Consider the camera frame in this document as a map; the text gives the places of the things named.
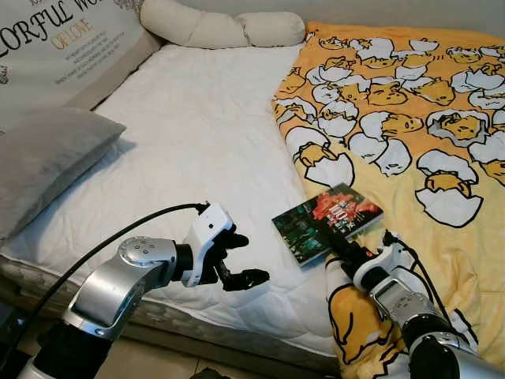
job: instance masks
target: book cover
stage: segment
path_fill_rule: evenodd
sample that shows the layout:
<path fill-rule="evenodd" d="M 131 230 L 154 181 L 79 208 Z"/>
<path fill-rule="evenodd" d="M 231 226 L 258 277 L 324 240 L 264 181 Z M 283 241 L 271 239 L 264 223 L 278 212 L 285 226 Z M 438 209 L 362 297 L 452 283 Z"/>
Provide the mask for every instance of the book cover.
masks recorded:
<path fill-rule="evenodd" d="M 342 183 L 272 221 L 303 266 L 330 250 L 328 233 L 350 238 L 382 215 L 381 208 Z"/>

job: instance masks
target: quilted mattress cover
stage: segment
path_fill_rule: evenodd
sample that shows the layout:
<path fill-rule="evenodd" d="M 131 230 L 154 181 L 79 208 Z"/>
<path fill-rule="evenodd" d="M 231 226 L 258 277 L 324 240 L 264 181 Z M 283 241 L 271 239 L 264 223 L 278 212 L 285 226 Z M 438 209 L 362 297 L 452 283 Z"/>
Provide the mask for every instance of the quilted mattress cover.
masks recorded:
<path fill-rule="evenodd" d="M 228 267 L 265 269 L 271 280 L 232 293 L 219 283 L 196 288 L 171 283 L 145 298 L 214 325 L 333 356 L 324 267 L 300 270 L 271 222 L 305 199 L 269 103 L 300 47 L 210 51 L 167 45 L 152 55 L 95 110 L 127 126 L 121 139 L 3 247 L 0 272 L 21 286 L 23 267 L 24 277 L 33 276 L 34 268 L 61 274 L 98 242 L 148 213 L 218 201 L 250 239 L 230 252 Z M 191 211 L 174 213 L 129 235 L 181 241 L 194 217 Z M 71 280 L 82 283 L 118 244 Z M 12 270 L 13 262 L 22 265 Z"/>

